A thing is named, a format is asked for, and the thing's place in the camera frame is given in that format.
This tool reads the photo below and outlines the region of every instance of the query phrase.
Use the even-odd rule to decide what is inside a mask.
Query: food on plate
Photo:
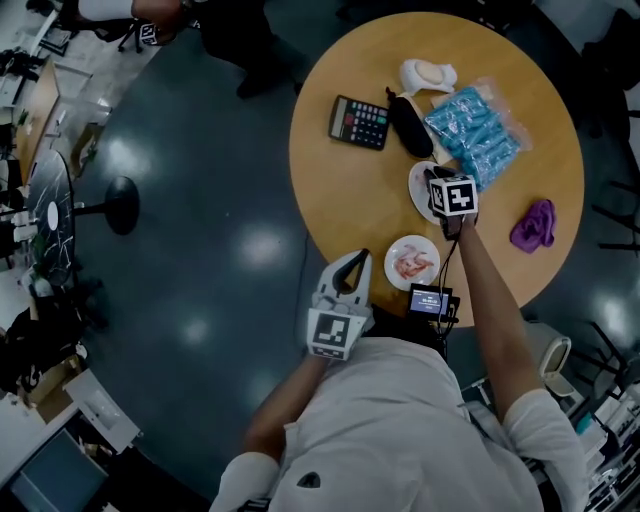
[[[394,268],[403,279],[411,279],[423,270],[433,267],[433,262],[427,259],[427,253],[418,250],[414,245],[404,246],[406,251],[395,261]]]

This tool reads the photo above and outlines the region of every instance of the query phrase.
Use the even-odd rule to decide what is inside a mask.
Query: white sleeve
[[[536,389],[509,408],[503,428],[520,457],[539,460],[564,512],[582,512],[589,499],[587,461],[569,418],[551,394]]]
[[[280,466],[264,453],[248,452],[233,459],[220,478],[220,490],[209,512],[235,512],[249,500],[269,496]]]

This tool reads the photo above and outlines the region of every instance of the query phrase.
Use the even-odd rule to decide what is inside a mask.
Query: purple cloth
[[[531,205],[527,214],[518,222],[509,237],[511,243],[531,254],[540,245],[553,245],[556,229],[556,209],[548,199],[541,199]]]

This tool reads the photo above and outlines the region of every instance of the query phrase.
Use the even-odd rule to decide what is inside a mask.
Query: table top
[[[528,130],[533,150],[514,163],[480,198],[478,231],[518,305],[534,298],[555,276],[575,239],[584,196],[584,171],[571,118],[545,74],[512,43],[470,21],[436,13],[404,13],[362,25],[335,43],[318,61],[300,93],[290,134],[291,178],[298,206],[316,245],[328,261],[360,248],[374,257],[371,301],[404,315],[407,294],[384,275],[391,244],[423,235],[449,252],[439,226],[414,208],[408,174],[418,161],[389,130],[383,151],[331,140],[331,108],[338,94],[387,105],[385,87],[402,92],[399,69],[408,58],[452,64],[456,88],[493,77],[514,115]],[[414,100],[424,113],[440,93],[421,91]],[[509,234],[538,199],[553,201],[555,243],[528,255]],[[458,326],[473,325],[460,253],[451,258],[447,286],[461,299]]]
[[[29,180],[29,173],[33,167],[33,162],[38,153],[40,141],[44,136],[49,118],[60,99],[60,90],[56,80],[53,62],[49,60],[40,79],[36,82],[35,88],[25,105],[24,109],[28,113],[25,123],[18,127],[16,132],[17,156],[20,161],[20,174],[22,183],[26,185]]]
[[[58,209],[58,226],[51,229],[49,205]],[[38,237],[34,239],[34,257],[40,271],[54,286],[68,278],[75,250],[73,189],[67,164],[57,151],[44,152],[36,162],[29,182],[27,209],[36,219]]]

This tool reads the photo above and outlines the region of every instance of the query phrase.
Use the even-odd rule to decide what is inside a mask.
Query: small white plate
[[[428,261],[432,265],[427,266],[415,275],[403,277],[397,269],[398,260],[402,257],[406,258],[405,262],[409,274],[411,274],[411,268],[414,267],[416,260],[418,262]],[[438,277],[439,271],[440,254],[438,249],[431,240],[419,235],[408,235],[396,240],[389,247],[384,258],[384,273],[387,275],[387,279],[393,286],[405,292],[409,291],[413,283],[431,284]]]
[[[425,169],[433,169],[436,165],[438,164],[435,162],[418,162],[411,168],[409,171],[409,195],[420,215],[432,224],[439,226],[440,219],[433,214],[428,206],[430,194],[424,179]]]
[[[47,208],[47,221],[49,223],[49,229],[51,231],[55,231],[58,229],[58,205],[51,201],[49,203],[49,208]]]

